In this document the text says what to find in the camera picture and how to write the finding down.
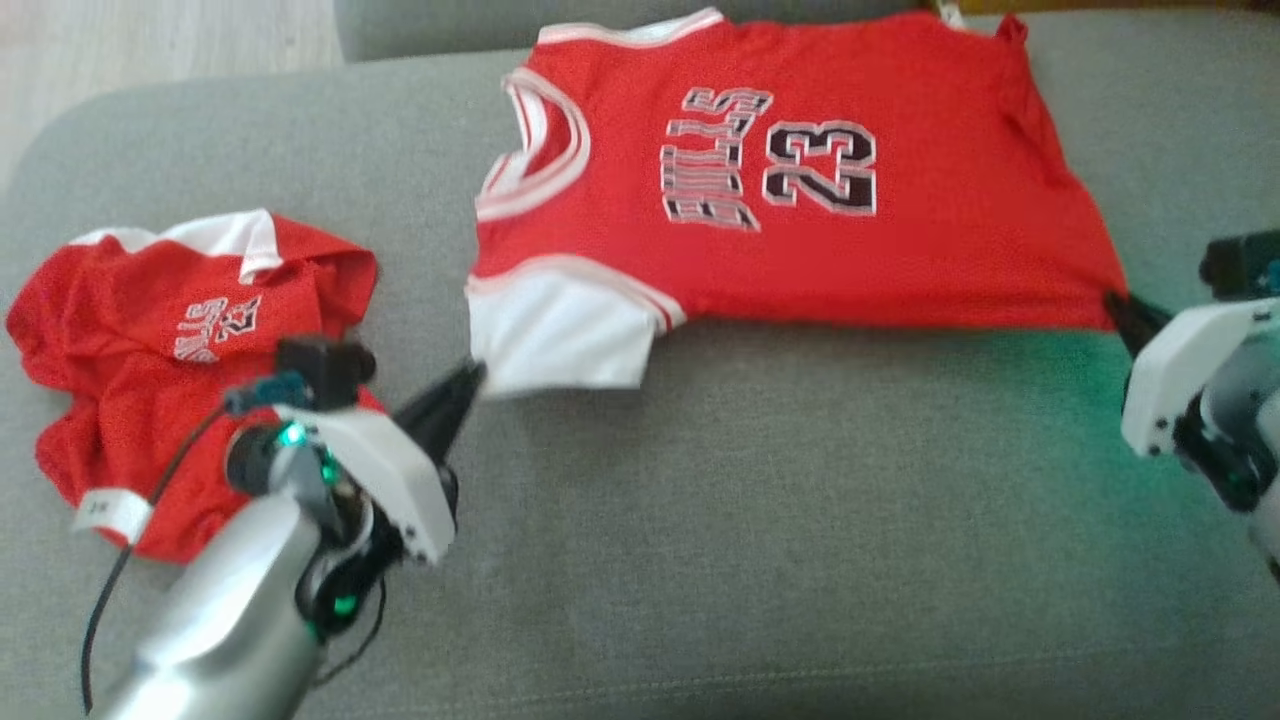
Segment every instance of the gray couch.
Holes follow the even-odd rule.
[[[378,40],[399,4],[339,1],[353,58],[431,49]],[[422,17],[444,27],[453,5],[467,4]],[[539,12],[512,12],[490,37],[458,10],[422,42],[527,44],[535,24],[581,15]],[[612,17],[650,19],[595,19]],[[1025,19],[1133,286],[1175,307],[1206,301],[1204,242],[1280,225],[1280,19]],[[376,251],[362,337],[376,392],[402,401],[467,347],[471,196],[516,143],[498,79],[524,55],[93,100],[35,142],[0,208],[6,306],[86,229],[265,205]],[[113,551],[68,536],[32,461],[65,400],[32,387],[9,343],[0,352],[0,715],[72,717]],[[1101,334],[698,323],[658,343],[640,392],[479,406],[454,456],[452,553],[390,577],[381,639],[301,716],[1274,717],[1280,589],[1203,482],[1124,445],[1126,363]],[[175,574],[125,573],[99,684],[123,671]]]

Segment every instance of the jersey neckline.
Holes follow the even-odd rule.
[[[516,68],[503,88],[516,109],[524,147],[499,156],[489,170],[476,196],[480,222],[526,213],[559,195],[582,174],[591,154],[591,132],[582,110],[550,81],[529,68]],[[568,145],[544,168],[525,174],[547,142],[547,105],[564,115]]]

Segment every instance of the number 23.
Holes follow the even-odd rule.
[[[876,138],[847,120],[777,123],[769,128],[767,152],[773,165],[764,172],[764,199],[795,206],[800,193],[831,213],[876,214]],[[836,159],[835,178],[803,164],[805,158]]]

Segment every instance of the tag label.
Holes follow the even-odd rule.
[[[84,493],[76,511],[72,532],[114,530],[137,544],[151,521],[154,509],[138,493],[122,488],[102,488]]]

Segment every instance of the green led light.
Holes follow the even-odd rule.
[[[339,597],[333,601],[333,611],[339,616],[347,616],[356,611],[356,606],[360,603],[356,596],[348,594],[346,597]]]
[[[302,445],[307,439],[307,429],[297,423],[289,423],[280,430],[280,445]]]

